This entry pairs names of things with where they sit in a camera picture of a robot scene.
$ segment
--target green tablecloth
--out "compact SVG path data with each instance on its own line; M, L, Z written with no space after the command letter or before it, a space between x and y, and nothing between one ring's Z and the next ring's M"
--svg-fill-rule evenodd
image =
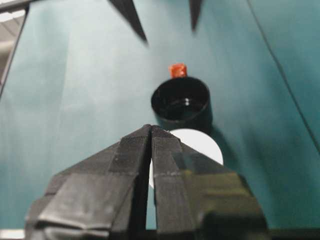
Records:
M320 2L251 3L318 140ZM319 227L320 155L247 1L204 1L196 34L188 1L135 5L148 46L106 0L31 5L0 99L0 228L23 227L53 174L155 124L150 97L176 62L209 86L212 137L268 226Z

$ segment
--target small orange object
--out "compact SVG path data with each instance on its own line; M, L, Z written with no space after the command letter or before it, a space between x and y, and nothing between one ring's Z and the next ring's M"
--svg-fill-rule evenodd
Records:
M171 77L181 78L187 76L187 66L183 63L175 63L169 66L169 72Z

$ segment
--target black cylinder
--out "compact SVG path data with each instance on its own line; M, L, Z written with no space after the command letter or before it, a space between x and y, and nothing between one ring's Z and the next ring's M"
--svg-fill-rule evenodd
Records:
M209 134L212 110L208 87L194 77L177 77L153 93L151 106L158 124L166 130L196 129Z

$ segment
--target white circle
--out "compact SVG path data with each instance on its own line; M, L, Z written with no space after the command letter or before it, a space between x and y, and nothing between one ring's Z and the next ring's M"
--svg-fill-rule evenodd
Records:
M181 128L170 131L170 133L199 153L223 165L224 159L218 144L210 136L195 129ZM150 163L149 185L154 188L153 165Z

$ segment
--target teal fabric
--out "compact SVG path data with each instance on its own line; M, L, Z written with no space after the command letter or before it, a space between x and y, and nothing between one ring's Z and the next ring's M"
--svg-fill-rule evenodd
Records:
M212 137L225 165L246 177L268 226L320 226L320 156L247 2L204 1L195 34L187 1L135 5L148 45L105 0L32 3L0 99L0 228L23 227L53 174L155 124L151 95L176 62L209 86ZM152 199L150 191L148 228Z

